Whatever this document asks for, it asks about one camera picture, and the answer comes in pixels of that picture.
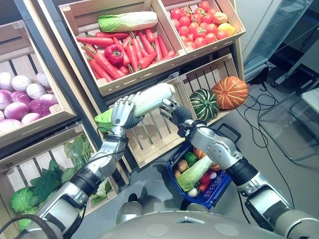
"orange pumpkin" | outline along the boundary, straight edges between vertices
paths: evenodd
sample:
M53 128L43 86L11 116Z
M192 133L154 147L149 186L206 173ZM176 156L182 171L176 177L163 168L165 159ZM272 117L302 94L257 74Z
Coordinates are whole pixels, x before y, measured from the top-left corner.
M197 160L200 160L202 157L204 157L206 155L202 150L195 148L195 147L193 149L193 152L196 155Z
M231 110L245 103L248 97L248 85L236 76L225 77L213 88L220 109Z

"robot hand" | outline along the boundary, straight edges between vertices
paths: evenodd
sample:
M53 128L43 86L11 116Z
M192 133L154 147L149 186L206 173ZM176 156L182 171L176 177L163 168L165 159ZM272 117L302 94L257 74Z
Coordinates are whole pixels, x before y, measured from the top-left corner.
M139 118L134 117L134 99L135 97L138 97L139 94L140 92L137 92L135 95L125 96L114 103L111 118L113 126L129 129L133 128L139 123L139 121L143 120L144 116Z
M163 99L162 106L160 108L161 115L168 118L174 125L179 126L184 123L186 120L192 120L191 113L189 109L181 106L174 100Z

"gray floor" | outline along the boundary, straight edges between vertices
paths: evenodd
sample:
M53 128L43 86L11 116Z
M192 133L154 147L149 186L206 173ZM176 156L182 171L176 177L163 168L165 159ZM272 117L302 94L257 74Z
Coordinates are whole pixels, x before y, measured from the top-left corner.
M262 92L259 88L259 86L250 87L251 95L260 95ZM280 91L278 89L280 90L280 87L275 89L269 87L269 90L278 100L283 99L289 93L285 89ZM260 100L265 104L272 103L269 99L261 98ZM240 112L244 110L245 107L239 108ZM251 123L257 126L257 112L250 111L247 116ZM242 138L237 143L242 153L291 200L288 188L270 160L267 150L259 148L253 143L252 132L248 124L236 111L232 111L222 120L216 122L214 128L218 128L223 122L233 126L242 134ZM263 144L258 132L255 133L255 139L259 144ZM293 138L290 139L290 143L298 145L296 139ZM131 174L131 185L119 193L111 202L86 216L81 228L78 229L73 238L98 238L105 231L114 227L116 225L117 212L131 193L136 193L141 198L146 212L178 209L182 202L182 197L170 183L165 167L175 150L158 158L144 170L133 172ZM291 189L296 209L303 210L319 218L319 156L293 164L270 139L269 150ZM212 208L211 211L245 222L233 183L229 185L217 206Z

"potato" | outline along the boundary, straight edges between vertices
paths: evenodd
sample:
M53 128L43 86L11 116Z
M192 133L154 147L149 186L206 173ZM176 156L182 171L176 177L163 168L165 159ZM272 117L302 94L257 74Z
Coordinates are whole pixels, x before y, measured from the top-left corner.
M188 168L187 166L187 161L185 159L182 159L178 165L177 165L177 169L179 170L179 172L184 172L186 171L186 169Z
M174 169L174 177L178 178L180 175L181 173L177 169Z

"tomato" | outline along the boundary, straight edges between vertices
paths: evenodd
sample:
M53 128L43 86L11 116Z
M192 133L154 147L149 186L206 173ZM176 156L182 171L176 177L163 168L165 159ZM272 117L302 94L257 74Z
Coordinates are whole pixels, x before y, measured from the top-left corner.
M179 24L180 24L180 26L187 26L188 27L190 24L190 20L187 16L182 16L179 19Z
M214 33L214 34L217 33L217 27L213 23L208 24L207 27L206 27L206 30L207 30L207 33Z
M206 29L208 24L206 22L201 22L201 24L199 26Z
M196 48L199 48L199 47L206 45L206 40L204 37L199 37L199 38L194 40L194 44L195 44Z
M198 37L205 37L205 35L206 35L206 29L204 29L202 27L196 28L196 31L194 34L195 39Z
M215 14L215 12L217 12L218 10L217 9L215 9L215 8L211 8L210 10L208 10L208 14L210 14L210 15L212 15L212 16L214 16L214 14Z
M194 42L188 41L187 43L184 43L185 47L191 47L193 50L196 49L196 46Z
M170 17L171 19L177 19L179 20L180 17L182 16L182 12L179 8L174 8L171 12L170 12Z
M228 37L228 35L224 31L218 31L217 34L216 34L217 40L221 40L221 39L224 39L226 37Z
M191 42L194 42L194 34L193 33L190 33L188 36L187 36L187 41L191 41Z
M183 8L181 8L180 10L181 10L181 12L183 13L182 16L187 16L188 18L191 17L192 11L190 10L189 7L187 7L187 6L186 6L186 7L183 7Z
M180 28L179 21L177 19L172 19L171 21L173 22L176 30L178 31L178 29Z
M199 7L201 7L202 9L204 9L205 12L208 12L208 11L209 11L209 8L210 8L210 5L209 5L209 2L208 2L208 1L202 1L202 2L199 4Z
M215 41L217 41L216 35L215 35L214 33L208 33L208 34L205 36L205 40L206 40L206 43L207 43L207 44L212 43L212 42L215 42Z
M190 17L190 21L197 22L198 24L200 24L200 22L201 22L200 16L201 16L200 14L194 14L193 16Z
M197 22L192 22L190 25L189 25L189 27L188 27L188 29L189 29L189 33L195 33L195 31L196 31L196 28L198 28L199 27L199 25L198 25L198 23Z
M187 26L181 26L178 30L178 33L180 36L188 36L189 35L189 29Z
M214 20L213 15L206 14L201 21L206 22L207 24L211 24L213 22L213 20Z
M181 40L183 41L183 43L188 42L187 37L186 36L180 36Z
M194 11L194 14L199 14L200 15L200 18L203 18L205 15L206 15L206 12L204 9L202 9L201 7L197 8L195 11Z

